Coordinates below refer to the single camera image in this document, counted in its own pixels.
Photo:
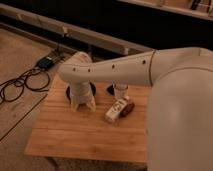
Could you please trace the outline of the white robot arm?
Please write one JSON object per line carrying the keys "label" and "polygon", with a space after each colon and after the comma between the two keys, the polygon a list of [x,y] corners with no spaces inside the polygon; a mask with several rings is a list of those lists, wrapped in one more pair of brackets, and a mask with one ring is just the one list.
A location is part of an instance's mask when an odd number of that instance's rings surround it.
{"label": "white robot arm", "polygon": [[154,50],[97,63],[77,52],[58,73],[74,107],[95,105],[91,82],[149,86],[148,171],[213,171],[213,51]]}

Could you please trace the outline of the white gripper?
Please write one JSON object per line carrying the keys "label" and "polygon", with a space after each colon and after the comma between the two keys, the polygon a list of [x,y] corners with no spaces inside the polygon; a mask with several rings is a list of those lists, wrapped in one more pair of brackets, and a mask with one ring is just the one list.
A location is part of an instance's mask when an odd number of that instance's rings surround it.
{"label": "white gripper", "polygon": [[[77,52],[71,57],[72,64],[87,64],[91,62],[90,56],[84,52]],[[80,104],[86,104],[91,111],[96,110],[96,102],[89,82],[70,83],[69,86],[73,111],[77,111]]]}

